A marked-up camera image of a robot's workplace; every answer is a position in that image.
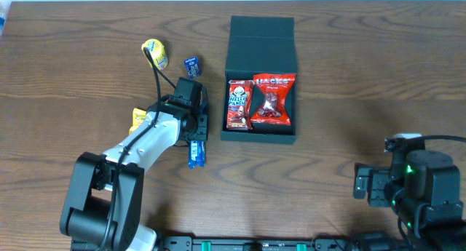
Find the red Hello Panda box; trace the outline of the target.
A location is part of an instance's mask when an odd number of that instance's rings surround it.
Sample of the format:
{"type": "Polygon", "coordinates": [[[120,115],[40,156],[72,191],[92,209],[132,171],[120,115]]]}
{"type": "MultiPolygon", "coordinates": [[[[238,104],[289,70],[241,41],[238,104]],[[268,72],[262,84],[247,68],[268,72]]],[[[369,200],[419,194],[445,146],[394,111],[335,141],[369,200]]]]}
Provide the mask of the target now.
{"type": "Polygon", "coordinates": [[[226,118],[228,130],[251,130],[250,106],[253,96],[253,80],[230,80],[226,118]]]}

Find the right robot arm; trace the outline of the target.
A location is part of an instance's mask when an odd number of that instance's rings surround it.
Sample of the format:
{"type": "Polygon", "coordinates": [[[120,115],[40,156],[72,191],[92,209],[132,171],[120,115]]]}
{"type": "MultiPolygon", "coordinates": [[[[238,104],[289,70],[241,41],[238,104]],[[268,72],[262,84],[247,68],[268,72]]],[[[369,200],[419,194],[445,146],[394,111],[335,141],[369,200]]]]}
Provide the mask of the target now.
{"type": "Polygon", "coordinates": [[[397,215],[402,239],[361,234],[359,250],[464,250],[464,204],[459,198],[460,171],[444,153],[416,150],[400,166],[400,178],[386,167],[355,164],[353,196],[371,207],[389,207],[397,215]]]}

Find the blue Oreo cookie pack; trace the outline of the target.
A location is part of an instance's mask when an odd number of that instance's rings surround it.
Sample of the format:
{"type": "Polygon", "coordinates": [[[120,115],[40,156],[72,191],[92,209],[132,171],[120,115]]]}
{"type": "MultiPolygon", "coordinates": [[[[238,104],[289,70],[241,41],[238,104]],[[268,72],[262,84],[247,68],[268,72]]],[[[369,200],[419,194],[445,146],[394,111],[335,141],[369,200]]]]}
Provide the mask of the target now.
{"type": "Polygon", "coordinates": [[[190,169],[205,166],[205,143],[208,140],[208,100],[201,102],[197,120],[197,131],[189,141],[188,166],[190,169]]]}

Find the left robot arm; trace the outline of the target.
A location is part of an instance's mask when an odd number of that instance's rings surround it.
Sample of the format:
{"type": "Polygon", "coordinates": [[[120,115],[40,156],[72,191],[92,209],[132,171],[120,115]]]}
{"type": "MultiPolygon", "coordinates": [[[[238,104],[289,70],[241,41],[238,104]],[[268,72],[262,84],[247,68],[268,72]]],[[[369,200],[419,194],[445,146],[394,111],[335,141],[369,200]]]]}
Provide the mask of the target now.
{"type": "Polygon", "coordinates": [[[121,143],[102,154],[84,152],[60,218],[71,250],[159,250],[158,233],[140,222],[145,174],[177,142],[199,148],[207,137],[208,100],[167,95],[121,143]]]}

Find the red Hacks candy bag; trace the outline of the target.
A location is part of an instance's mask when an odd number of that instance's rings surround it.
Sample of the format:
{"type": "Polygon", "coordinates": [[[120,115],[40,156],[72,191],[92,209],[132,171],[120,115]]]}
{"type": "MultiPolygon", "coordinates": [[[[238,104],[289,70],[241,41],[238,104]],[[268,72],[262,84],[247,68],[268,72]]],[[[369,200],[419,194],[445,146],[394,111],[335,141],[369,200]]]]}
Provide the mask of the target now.
{"type": "Polygon", "coordinates": [[[251,122],[291,126],[291,119],[285,109],[285,102],[295,80],[296,75],[294,73],[260,73],[254,75],[254,84],[264,95],[264,101],[251,117],[251,122]]]}

